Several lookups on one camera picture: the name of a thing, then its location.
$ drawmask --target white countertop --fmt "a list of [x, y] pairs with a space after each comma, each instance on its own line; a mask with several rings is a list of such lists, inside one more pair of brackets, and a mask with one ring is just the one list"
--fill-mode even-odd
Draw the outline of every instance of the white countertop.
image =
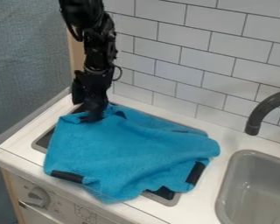
[[255, 150], [280, 158], [280, 143], [273, 143], [255, 136], [223, 128], [221, 126], [177, 115], [138, 101], [111, 94], [110, 100], [145, 113], [172, 120], [175, 123], [204, 130], [216, 140], [221, 148], [219, 157], [212, 160], [193, 191], [182, 195], [174, 207], [167, 207], [143, 196], [121, 204], [104, 205], [87, 193], [80, 185], [49, 177], [43, 173], [45, 155], [34, 150], [32, 142], [52, 127], [60, 116], [73, 110], [71, 97], [67, 96], [45, 113], [28, 123], [18, 133], [0, 145], [0, 166], [19, 176], [31, 179], [36, 184], [48, 186], [51, 190], [70, 200], [92, 208], [98, 213], [105, 211], [118, 214], [137, 223], [171, 224], [219, 224], [214, 203], [221, 186], [228, 160], [240, 150]]

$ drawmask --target backsplash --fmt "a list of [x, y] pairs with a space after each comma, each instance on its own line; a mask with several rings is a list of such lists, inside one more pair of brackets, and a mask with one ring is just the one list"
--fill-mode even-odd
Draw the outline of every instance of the backsplash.
[[[280, 91], [280, 0], [105, 0], [116, 23], [114, 93], [243, 131]], [[260, 137], [280, 143], [280, 108]]]

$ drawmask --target gray wall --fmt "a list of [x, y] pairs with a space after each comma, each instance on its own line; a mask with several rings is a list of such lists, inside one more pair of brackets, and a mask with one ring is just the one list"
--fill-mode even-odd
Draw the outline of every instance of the gray wall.
[[[70, 84], [56, 0], [0, 0], [0, 134]], [[16, 219], [0, 176], [0, 224]]]

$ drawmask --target wooden panel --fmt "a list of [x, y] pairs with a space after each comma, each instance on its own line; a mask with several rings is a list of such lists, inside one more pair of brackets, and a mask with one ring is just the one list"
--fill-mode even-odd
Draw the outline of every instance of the wooden panel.
[[10, 200], [11, 200], [11, 203], [13, 205], [13, 208], [14, 208], [14, 212], [17, 216], [18, 224], [25, 224], [23, 215], [22, 215], [22, 213], [20, 211], [20, 208], [19, 208], [19, 205], [18, 205], [18, 196], [17, 196], [16, 191], [15, 191], [15, 189], [14, 189], [12, 183], [11, 183], [10, 174], [2, 168], [1, 168], [1, 173], [3, 175], [3, 180], [5, 181], [7, 191], [8, 191], [8, 194], [10, 196]]

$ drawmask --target knob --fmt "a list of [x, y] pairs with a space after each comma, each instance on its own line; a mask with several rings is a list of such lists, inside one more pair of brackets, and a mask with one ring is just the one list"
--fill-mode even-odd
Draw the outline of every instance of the knob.
[[51, 203], [50, 195], [42, 188], [36, 186], [29, 193], [30, 201], [25, 202], [27, 205], [40, 208], [48, 208]]

